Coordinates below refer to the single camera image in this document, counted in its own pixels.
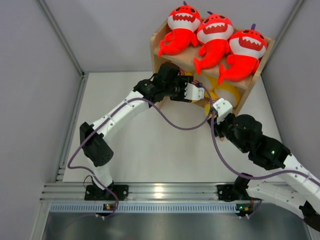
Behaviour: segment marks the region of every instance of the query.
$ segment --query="wooden shelf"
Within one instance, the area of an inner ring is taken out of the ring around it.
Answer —
[[[241,31],[241,29],[234,27],[234,32]],[[198,55],[198,51],[200,48],[200,45],[198,47],[189,46],[187,47],[183,52],[177,55],[162,55],[161,57],[158,57],[159,52],[159,44],[162,39],[164,39],[165,35],[170,32],[170,28],[168,26],[167,21],[164,21],[163,24],[153,33],[150,41],[150,53],[151,53],[151,61],[152,61],[152,68],[153,72],[156,73],[159,70],[159,67],[161,64],[165,63],[166,61],[171,61],[174,64],[177,64],[182,69],[185,68],[186,70],[195,70],[194,66],[194,57],[197,57],[201,59]],[[254,74],[251,74],[249,77],[242,81],[233,82],[233,81],[227,81],[228,83],[236,86],[240,92],[241,92],[241,100],[236,108],[233,109],[234,114],[238,115],[242,106],[245,104],[245,101],[247,100],[251,90],[255,86],[257,80],[259,79],[262,70],[264,69],[267,59],[270,55],[270,52],[275,44],[275,41],[267,36],[264,36],[267,42],[267,48],[265,51],[265,54],[263,55],[262,59],[260,60],[260,64]],[[218,78],[219,77],[219,67],[220,64],[224,64],[226,68],[230,67],[227,64],[227,57],[225,56],[221,62],[210,69],[204,69],[202,70],[202,73],[207,74],[209,76]],[[202,99],[200,101],[194,102],[194,104],[204,107],[208,102],[208,99]]]
[[[181,53],[179,53],[177,55],[166,55],[166,54],[164,54],[161,57],[166,59],[166,60],[169,60],[169,61],[171,61],[171,62],[173,62],[175,64],[177,64],[178,66],[180,66],[182,68],[185,67],[186,69],[195,70],[194,57],[197,57],[197,58],[201,59],[201,57],[199,57],[199,55],[198,55],[199,48],[200,48],[200,46],[198,46],[198,47],[188,46],[183,52],[181,52]],[[157,46],[153,50],[153,53],[158,56],[159,50],[160,50],[160,47]],[[224,57],[222,59],[222,61],[218,65],[216,65],[215,67],[210,68],[210,69],[204,69],[201,72],[205,73],[205,74],[207,74],[209,76],[218,78],[219,77],[220,64],[225,65],[226,68],[230,67],[227,64],[227,57]],[[228,82],[228,83],[231,83],[232,85],[234,85],[234,86],[236,86],[238,88],[247,90],[249,85],[250,85],[250,83],[252,82],[253,76],[254,75],[251,74],[246,79],[244,79],[242,81],[238,81],[238,82],[227,81],[227,80],[225,80],[225,81]]]

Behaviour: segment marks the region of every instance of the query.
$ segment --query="robotic hand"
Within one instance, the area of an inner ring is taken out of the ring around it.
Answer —
[[[259,180],[267,177],[240,174],[232,186],[220,186],[219,199],[228,202],[250,198],[265,200],[293,212],[320,231],[320,180],[303,167],[281,142],[263,135],[262,124],[252,116],[235,116],[232,106],[223,98],[212,107],[217,111],[217,117],[213,121],[211,119],[214,135],[226,137],[242,153],[249,153],[249,160],[273,175],[282,172],[278,177],[295,190]]]
[[[113,185],[109,167],[109,161],[114,155],[109,147],[113,136],[135,116],[151,107],[148,102],[141,99],[148,100],[153,104],[162,101],[164,97],[181,102],[203,99],[205,90],[195,86],[192,82],[193,76],[181,75],[178,66],[166,62],[150,79],[139,81],[129,95],[111,112],[91,125],[84,122],[80,126],[81,143],[99,128],[82,149],[85,156],[89,158],[90,168],[102,184],[109,188],[112,188]],[[105,188],[95,178],[93,178],[93,185],[97,191],[101,192],[101,195],[107,194],[104,192]]]

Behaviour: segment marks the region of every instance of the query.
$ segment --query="red plush toy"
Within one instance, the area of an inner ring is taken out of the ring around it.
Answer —
[[[251,29],[236,32],[229,40],[230,49],[233,54],[226,59],[232,66],[226,69],[223,64],[219,69],[219,80],[221,84],[224,79],[239,82],[250,74],[254,74],[260,63],[260,58],[265,54],[267,41],[260,32],[254,30],[255,24]]]
[[[230,50],[228,39],[234,33],[232,22],[229,18],[209,12],[208,16],[199,26],[197,38],[203,44],[199,49],[202,60],[193,59],[195,70],[200,75],[201,69],[210,69],[220,63],[221,59]]]
[[[195,31],[201,23],[199,12],[192,6],[183,2],[183,6],[177,7],[168,17],[168,25],[171,29],[164,40],[160,42],[158,56],[162,54],[176,55],[181,53],[192,43],[198,45]]]

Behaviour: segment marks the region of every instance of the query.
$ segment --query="gray floor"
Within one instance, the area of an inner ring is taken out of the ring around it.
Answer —
[[[82,213],[50,213],[54,233]],[[234,214],[129,214],[110,219],[88,216],[59,235],[52,235],[48,222],[42,240],[308,240],[304,222],[294,214],[263,204],[250,220]]]

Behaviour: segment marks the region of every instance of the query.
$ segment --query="white tabletop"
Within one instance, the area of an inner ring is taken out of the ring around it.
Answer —
[[[80,144],[79,127],[101,118],[118,105],[142,79],[151,72],[90,73],[76,123],[69,158]],[[192,103],[167,101],[161,108],[176,125],[193,127],[206,117],[202,107]],[[280,140],[275,119],[259,79],[245,102],[240,114],[250,114],[262,123],[263,133]],[[254,176],[267,172],[248,160],[229,141],[218,146],[227,162],[237,171]],[[220,161],[215,152],[210,127],[205,124],[193,131],[173,128],[154,109],[149,109],[122,128],[111,145],[114,156],[110,161],[115,182],[233,182],[236,175]],[[80,151],[73,166],[88,167],[88,159]],[[88,172],[66,169],[64,182],[83,182]],[[281,182],[277,177],[271,181]]]

